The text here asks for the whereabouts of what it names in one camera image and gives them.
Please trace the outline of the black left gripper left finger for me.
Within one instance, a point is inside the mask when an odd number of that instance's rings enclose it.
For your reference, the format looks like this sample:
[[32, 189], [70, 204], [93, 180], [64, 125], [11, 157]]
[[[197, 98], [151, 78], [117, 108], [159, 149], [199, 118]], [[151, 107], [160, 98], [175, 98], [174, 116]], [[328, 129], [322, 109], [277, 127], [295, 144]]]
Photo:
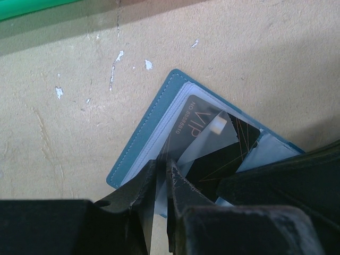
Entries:
[[157, 162], [106, 197], [2, 200], [1, 254], [149, 254]]

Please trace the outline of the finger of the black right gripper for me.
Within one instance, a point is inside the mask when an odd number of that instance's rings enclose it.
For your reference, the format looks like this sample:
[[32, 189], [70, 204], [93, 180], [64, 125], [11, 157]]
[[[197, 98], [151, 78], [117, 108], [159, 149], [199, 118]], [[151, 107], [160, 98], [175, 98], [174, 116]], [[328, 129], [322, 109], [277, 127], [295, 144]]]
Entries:
[[217, 195], [233, 205], [290, 205], [319, 228], [339, 233], [339, 141], [220, 181]]

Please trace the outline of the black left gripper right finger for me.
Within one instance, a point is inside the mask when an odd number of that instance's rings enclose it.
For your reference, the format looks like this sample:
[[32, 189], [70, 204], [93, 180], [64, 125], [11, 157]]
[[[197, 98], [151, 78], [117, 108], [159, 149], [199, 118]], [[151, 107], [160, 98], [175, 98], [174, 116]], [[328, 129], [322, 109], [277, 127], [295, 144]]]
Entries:
[[310, 218], [291, 206], [218, 206], [166, 163], [172, 254], [324, 254]]

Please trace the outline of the black card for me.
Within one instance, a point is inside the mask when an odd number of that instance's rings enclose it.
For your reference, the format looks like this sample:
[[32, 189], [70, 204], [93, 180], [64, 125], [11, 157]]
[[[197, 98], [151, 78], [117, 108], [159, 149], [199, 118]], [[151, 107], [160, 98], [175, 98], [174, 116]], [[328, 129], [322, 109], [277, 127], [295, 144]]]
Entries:
[[234, 174], [257, 145], [260, 130], [190, 95], [158, 160], [174, 160], [183, 176], [211, 201], [219, 182]]

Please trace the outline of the blue leather card holder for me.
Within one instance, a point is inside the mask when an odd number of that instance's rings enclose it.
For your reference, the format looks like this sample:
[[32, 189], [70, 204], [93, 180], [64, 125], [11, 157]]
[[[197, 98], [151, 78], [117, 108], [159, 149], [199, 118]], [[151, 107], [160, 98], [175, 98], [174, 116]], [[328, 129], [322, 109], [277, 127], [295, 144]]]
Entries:
[[[182, 71], [174, 69], [169, 73], [109, 173], [107, 183], [110, 186], [120, 188], [134, 178], [147, 161], [158, 160], [157, 157], [190, 95], [196, 95], [260, 130], [257, 145], [248, 153], [235, 173], [302, 154], [302, 150], [296, 145], [283, 139]], [[218, 195], [217, 200], [212, 202], [220, 206], [230, 205]]]

